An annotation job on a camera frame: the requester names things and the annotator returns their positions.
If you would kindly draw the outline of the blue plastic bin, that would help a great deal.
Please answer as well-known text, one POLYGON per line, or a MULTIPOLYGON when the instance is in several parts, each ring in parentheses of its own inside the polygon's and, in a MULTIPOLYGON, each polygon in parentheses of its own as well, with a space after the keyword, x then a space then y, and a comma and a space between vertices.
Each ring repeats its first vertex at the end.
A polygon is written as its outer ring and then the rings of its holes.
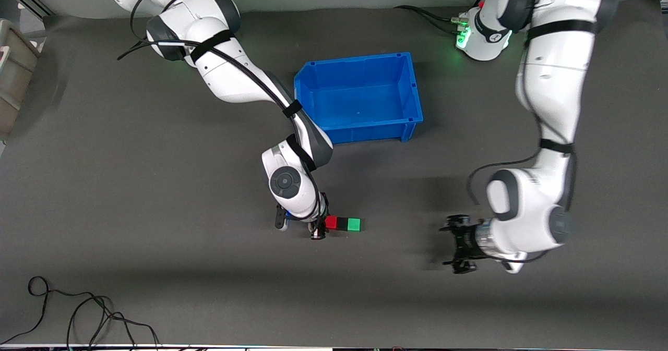
POLYGON ((424 114, 408 52, 310 61, 294 96, 334 144, 413 137, 424 114))

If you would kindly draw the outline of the beige plastic crate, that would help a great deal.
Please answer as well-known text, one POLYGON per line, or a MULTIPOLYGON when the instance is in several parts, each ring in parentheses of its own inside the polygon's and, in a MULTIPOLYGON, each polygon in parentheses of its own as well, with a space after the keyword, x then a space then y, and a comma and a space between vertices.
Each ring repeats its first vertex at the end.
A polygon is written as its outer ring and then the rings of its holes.
POLYGON ((39 58, 19 28, 0 19, 0 142, 7 142, 14 129, 39 58))

